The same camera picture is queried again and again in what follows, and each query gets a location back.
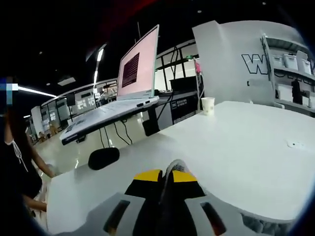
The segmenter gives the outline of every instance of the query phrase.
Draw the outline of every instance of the person's arm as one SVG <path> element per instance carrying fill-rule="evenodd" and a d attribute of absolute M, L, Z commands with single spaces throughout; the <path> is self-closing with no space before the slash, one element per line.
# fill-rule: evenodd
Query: person's arm
<path fill-rule="evenodd" d="M 28 141 L 29 141 L 29 145 L 31 146 L 32 151 L 33 151 L 32 158 L 33 158 L 33 161 L 35 162 L 35 164 L 39 167 L 39 169 L 42 170 L 42 172 L 44 172 L 50 178 L 55 177 L 55 174 L 49 169 L 49 167 L 46 165 L 46 163 L 43 161 L 43 159 L 37 153 L 36 149 L 33 147 L 32 143 L 31 143 L 31 139 L 29 137 L 28 137 Z"/>
<path fill-rule="evenodd" d="M 41 210 L 41 211 L 44 211 L 44 212 L 47 211 L 47 204 L 46 203 L 42 203 L 42 202 L 36 201 L 36 200 L 26 196 L 26 195 L 23 195 L 23 199 L 24 199 L 25 204 L 29 208 L 32 208 L 32 209 L 35 209 L 35 210 Z"/>

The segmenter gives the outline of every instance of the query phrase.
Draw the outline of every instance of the laptop screen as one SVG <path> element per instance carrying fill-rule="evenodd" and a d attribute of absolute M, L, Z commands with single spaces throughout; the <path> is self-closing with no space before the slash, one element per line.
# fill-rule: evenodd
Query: laptop screen
<path fill-rule="evenodd" d="M 117 96 L 153 89 L 157 44 L 158 26 L 140 39 L 122 58 Z"/>

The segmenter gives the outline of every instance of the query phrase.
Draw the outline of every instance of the white desk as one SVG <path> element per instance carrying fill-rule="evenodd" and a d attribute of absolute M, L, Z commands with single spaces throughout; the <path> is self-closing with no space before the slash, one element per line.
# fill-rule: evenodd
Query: white desk
<path fill-rule="evenodd" d="M 291 148 L 287 141 L 304 147 Z M 177 158 L 221 200 L 261 216 L 294 219 L 314 185 L 314 144 L 311 117 L 224 102 L 215 106 L 214 117 L 195 115 L 121 149 L 119 161 L 103 170 L 85 165 L 54 178 L 48 228 L 52 233 L 79 228 L 91 209 L 116 192 L 124 193 L 136 173 L 165 172 Z"/>

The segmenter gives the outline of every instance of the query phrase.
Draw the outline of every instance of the black ceiling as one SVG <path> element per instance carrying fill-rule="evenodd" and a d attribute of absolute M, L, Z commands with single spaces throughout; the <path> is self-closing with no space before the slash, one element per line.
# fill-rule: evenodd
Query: black ceiling
<path fill-rule="evenodd" d="M 286 7 L 287 11 L 296 9 Z M 137 22 L 141 35 L 160 24 L 160 53 L 193 39 L 191 28 L 210 20 L 267 20 L 290 25 L 274 3 L 261 0 L 57 1 L 1 15 L 1 75 L 16 75 L 21 86 L 58 95 L 93 82 L 96 52 L 87 62 L 86 58 L 104 43 L 108 46 L 99 80 L 117 77 L 120 58 L 139 39 Z M 57 85 L 65 77 L 77 82 Z M 50 99 L 22 92 L 19 97 L 26 115 Z"/>

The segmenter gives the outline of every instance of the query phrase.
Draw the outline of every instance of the pink object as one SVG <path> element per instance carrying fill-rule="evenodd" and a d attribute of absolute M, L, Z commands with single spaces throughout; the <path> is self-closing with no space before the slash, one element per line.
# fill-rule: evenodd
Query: pink object
<path fill-rule="evenodd" d="M 195 68 L 197 73 L 201 73 L 201 66 L 198 62 L 195 61 Z"/>

